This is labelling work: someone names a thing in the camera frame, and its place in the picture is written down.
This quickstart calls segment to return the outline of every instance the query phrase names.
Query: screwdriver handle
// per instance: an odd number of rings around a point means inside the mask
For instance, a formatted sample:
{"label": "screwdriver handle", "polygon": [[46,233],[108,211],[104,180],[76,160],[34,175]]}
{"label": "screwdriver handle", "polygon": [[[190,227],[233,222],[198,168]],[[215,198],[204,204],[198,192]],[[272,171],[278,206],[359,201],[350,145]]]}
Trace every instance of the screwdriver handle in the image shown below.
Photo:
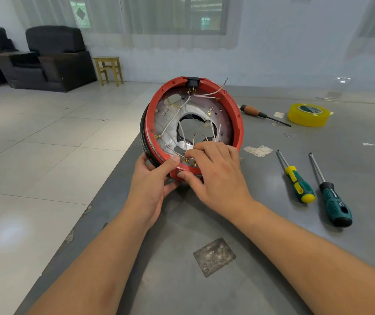
{"label": "screwdriver handle", "polygon": [[244,112],[245,114],[250,115],[250,116],[262,117],[262,118],[268,117],[268,115],[266,115],[265,113],[257,110],[256,108],[253,108],[249,105],[241,105],[240,110],[242,112]]}
{"label": "screwdriver handle", "polygon": [[285,168],[285,173],[290,177],[292,185],[294,186],[294,193],[298,200],[304,203],[310,203],[316,199],[313,189],[298,174],[297,168],[294,166],[288,166]]}
{"label": "screwdriver handle", "polygon": [[331,182],[322,182],[320,191],[326,205],[326,213],[329,220],[337,228],[347,228],[352,224],[352,213],[341,197],[335,191]]}

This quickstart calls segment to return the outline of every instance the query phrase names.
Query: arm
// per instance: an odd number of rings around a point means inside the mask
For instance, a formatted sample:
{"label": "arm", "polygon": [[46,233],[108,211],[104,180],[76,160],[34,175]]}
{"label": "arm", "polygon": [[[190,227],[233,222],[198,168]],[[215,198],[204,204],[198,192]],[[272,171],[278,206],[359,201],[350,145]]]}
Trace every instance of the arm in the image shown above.
{"label": "arm", "polygon": [[205,184],[179,176],[259,247],[316,315],[375,314],[375,269],[254,201],[236,148],[197,143],[186,157],[195,158]]}
{"label": "arm", "polygon": [[164,197],[178,183],[164,185],[179,156],[159,168],[135,165],[128,199],[119,215],[49,287],[27,315],[115,314],[129,273],[148,229],[156,222]]}

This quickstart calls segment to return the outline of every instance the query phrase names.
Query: wooden stool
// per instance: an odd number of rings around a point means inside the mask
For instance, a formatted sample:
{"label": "wooden stool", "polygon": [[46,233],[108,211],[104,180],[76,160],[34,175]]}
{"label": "wooden stool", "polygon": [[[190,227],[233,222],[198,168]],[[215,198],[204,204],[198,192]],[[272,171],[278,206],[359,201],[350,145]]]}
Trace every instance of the wooden stool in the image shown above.
{"label": "wooden stool", "polygon": [[119,80],[117,79],[117,71],[120,75],[120,81],[123,84],[123,76],[122,76],[122,69],[120,68],[119,56],[111,57],[111,56],[99,56],[94,58],[94,63],[96,64],[97,73],[99,74],[100,84],[103,86],[103,77],[101,76],[104,73],[104,77],[106,78],[106,82],[109,82],[109,78],[107,77],[107,69],[110,68],[115,76],[116,86],[119,86]]}

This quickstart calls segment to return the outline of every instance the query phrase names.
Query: yellow tape roll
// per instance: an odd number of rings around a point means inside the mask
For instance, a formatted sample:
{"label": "yellow tape roll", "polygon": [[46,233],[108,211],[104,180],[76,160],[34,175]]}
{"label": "yellow tape roll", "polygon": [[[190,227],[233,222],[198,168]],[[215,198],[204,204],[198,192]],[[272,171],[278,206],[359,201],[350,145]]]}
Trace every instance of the yellow tape roll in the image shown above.
{"label": "yellow tape roll", "polygon": [[288,119],[296,124],[309,127],[322,127],[329,119],[330,111],[311,104],[293,104],[288,112]]}

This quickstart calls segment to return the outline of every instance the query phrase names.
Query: red plastic rim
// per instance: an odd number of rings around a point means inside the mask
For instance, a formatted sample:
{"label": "red plastic rim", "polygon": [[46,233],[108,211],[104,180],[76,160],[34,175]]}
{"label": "red plastic rim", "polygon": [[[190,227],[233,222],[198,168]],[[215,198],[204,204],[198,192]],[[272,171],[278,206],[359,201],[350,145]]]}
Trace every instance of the red plastic rim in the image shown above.
{"label": "red plastic rim", "polygon": [[[172,155],[164,152],[161,149],[157,140],[154,138],[154,136],[156,135],[156,129],[154,127],[155,110],[157,108],[159,101],[163,97],[164,93],[166,93],[168,90],[174,87],[186,86],[186,82],[187,82],[187,77],[185,76],[180,76],[180,77],[177,77],[175,79],[168,81],[154,94],[148,106],[145,123],[144,123],[145,135],[148,135],[148,139],[146,139],[146,142],[148,144],[148,149],[155,156],[155,158],[159,161],[159,163],[163,163],[164,161],[170,159]],[[214,83],[213,81],[209,79],[201,78],[199,81],[198,87],[199,89],[207,93],[213,93],[219,90],[221,86]],[[220,90],[217,94],[215,94],[215,97],[221,98],[221,103],[224,106],[224,108],[227,110],[231,118],[232,125],[233,125],[233,144],[232,145],[240,151],[241,145],[243,143],[243,135],[244,135],[244,127],[243,127],[243,119],[241,117],[241,111],[238,108],[234,99],[230,96],[230,94],[227,93],[226,90],[224,89]],[[172,178],[179,180],[179,178],[177,178],[177,172],[179,172],[180,170],[190,171],[195,175],[201,174],[201,170],[198,167],[187,166],[183,162],[181,162],[179,167],[170,173]]]}

